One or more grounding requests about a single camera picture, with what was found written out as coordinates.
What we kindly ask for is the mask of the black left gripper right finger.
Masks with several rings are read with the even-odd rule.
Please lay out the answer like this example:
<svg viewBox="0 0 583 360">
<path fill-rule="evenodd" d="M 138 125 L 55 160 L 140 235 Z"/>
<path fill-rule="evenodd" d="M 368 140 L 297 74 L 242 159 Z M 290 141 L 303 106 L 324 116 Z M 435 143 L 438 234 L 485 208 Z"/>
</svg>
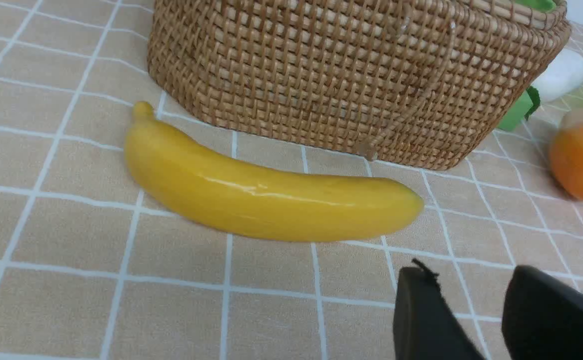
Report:
<svg viewBox="0 0 583 360">
<path fill-rule="evenodd" d="M 513 360 L 583 360 L 583 294 L 518 265 L 506 289 L 501 332 Z"/>
</svg>

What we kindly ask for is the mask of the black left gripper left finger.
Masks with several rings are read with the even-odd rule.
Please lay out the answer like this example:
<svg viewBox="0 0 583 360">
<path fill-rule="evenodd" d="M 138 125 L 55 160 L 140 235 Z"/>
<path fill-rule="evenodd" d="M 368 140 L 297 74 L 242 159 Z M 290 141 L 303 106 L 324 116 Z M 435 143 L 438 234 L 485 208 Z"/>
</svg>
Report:
<svg viewBox="0 0 583 360">
<path fill-rule="evenodd" d="M 393 340 L 397 360 L 483 360 L 442 295 L 439 274 L 412 259 L 397 276 Z"/>
</svg>

